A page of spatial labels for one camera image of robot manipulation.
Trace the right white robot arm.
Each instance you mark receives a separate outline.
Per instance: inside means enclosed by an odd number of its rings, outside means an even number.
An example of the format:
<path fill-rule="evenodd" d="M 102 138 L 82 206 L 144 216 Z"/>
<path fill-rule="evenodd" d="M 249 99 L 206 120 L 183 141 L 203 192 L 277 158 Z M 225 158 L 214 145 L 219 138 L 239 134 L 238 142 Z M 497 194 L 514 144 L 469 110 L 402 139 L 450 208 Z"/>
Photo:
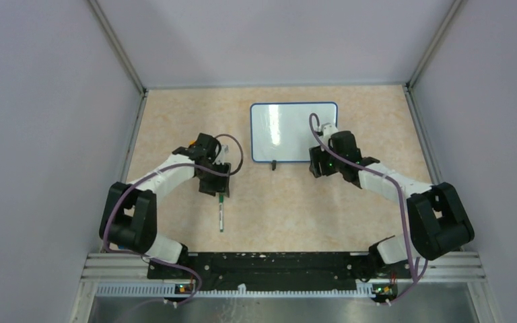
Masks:
<path fill-rule="evenodd" d="M 475 230 L 453 185 L 420 182 L 363 157 L 350 131 L 327 124 L 313 134 L 318 143 L 309 150 L 314 177 L 339 173 L 344 181 L 401 206 L 402 234 L 370 246 L 368 269 L 374 276 L 386 277 L 402 260 L 435 260 L 474 240 Z"/>

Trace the blue-framed whiteboard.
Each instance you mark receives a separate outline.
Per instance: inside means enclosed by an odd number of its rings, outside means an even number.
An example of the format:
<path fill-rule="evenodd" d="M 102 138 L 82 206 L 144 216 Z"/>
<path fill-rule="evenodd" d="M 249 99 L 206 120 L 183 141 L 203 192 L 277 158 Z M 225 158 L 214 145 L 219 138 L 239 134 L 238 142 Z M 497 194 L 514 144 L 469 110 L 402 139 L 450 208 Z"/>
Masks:
<path fill-rule="evenodd" d="M 309 148 L 318 145 L 309 115 L 321 124 L 337 124 L 335 102 L 259 102 L 250 107 L 251 156 L 254 162 L 308 163 Z"/>

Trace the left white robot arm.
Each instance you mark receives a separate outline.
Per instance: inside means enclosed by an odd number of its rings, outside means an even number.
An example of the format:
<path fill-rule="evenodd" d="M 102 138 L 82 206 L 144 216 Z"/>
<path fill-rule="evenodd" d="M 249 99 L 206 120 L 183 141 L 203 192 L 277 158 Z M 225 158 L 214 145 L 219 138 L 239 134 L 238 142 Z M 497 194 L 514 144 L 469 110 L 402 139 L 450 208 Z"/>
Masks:
<path fill-rule="evenodd" d="M 227 145 L 217 136 L 201 133 L 186 147 L 178 147 L 144 177 L 132 182 L 115 182 L 109 189 L 99 227 L 105 250 L 111 244 L 119 252 L 132 252 L 163 261 L 173 278 L 188 272 L 188 248 L 158 231 L 158 206 L 181 184 L 196 178 L 199 192 L 215 196 L 230 192 L 235 174 L 226 161 Z"/>

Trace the green whiteboard marker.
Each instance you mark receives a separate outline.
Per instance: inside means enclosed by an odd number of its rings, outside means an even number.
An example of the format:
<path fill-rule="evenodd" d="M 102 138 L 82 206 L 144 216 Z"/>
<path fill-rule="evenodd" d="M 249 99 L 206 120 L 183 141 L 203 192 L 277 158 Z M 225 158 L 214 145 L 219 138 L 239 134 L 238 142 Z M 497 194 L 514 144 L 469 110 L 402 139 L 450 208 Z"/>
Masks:
<path fill-rule="evenodd" d="M 224 232 L 224 195 L 219 195 L 219 231 Z"/>

